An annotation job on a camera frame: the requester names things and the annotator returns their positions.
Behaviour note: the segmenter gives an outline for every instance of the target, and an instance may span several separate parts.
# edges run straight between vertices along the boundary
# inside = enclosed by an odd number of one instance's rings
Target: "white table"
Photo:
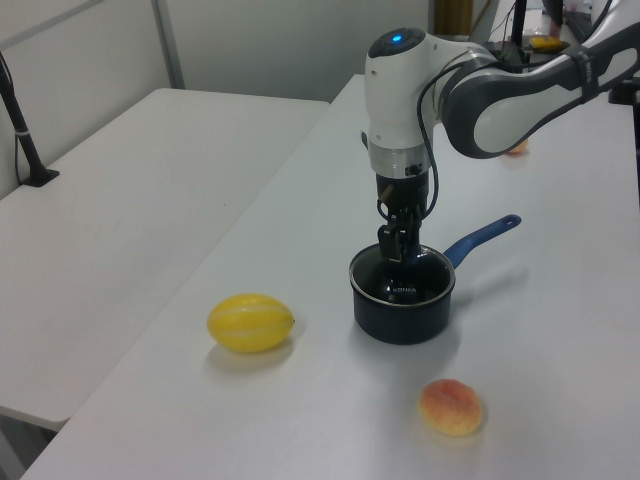
[[[512,212],[523,223],[464,261],[451,325],[415,346],[353,319],[348,265],[381,224],[366,125],[354,77],[25,480],[637,477],[630,109],[597,99],[516,158],[464,158],[436,130],[441,198],[423,242],[443,250]],[[215,344],[209,311],[246,291],[290,306],[290,341],[256,355]],[[420,391],[443,377],[481,396],[478,433],[422,424]]]
[[[59,429],[327,104],[158,90],[0,202],[0,414]]]

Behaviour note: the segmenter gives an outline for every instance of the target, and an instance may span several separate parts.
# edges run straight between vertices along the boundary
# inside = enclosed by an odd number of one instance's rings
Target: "toy fruit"
[[[423,420],[438,432],[468,435],[482,423],[482,403],[473,389],[457,380],[430,383],[422,391],[418,409]]]
[[[259,352],[282,342],[293,327],[289,309],[260,293],[234,295],[209,314],[207,328],[221,345],[235,352]]]

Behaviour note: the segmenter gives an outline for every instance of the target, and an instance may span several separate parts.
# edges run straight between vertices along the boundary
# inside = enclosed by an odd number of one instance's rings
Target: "black saucepan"
[[[356,321],[387,343],[407,345],[436,336],[449,321],[455,268],[475,247],[521,221],[508,215],[457,241],[444,254],[422,245],[415,257],[402,263],[384,258],[377,244],[360,251],[349,267]]]

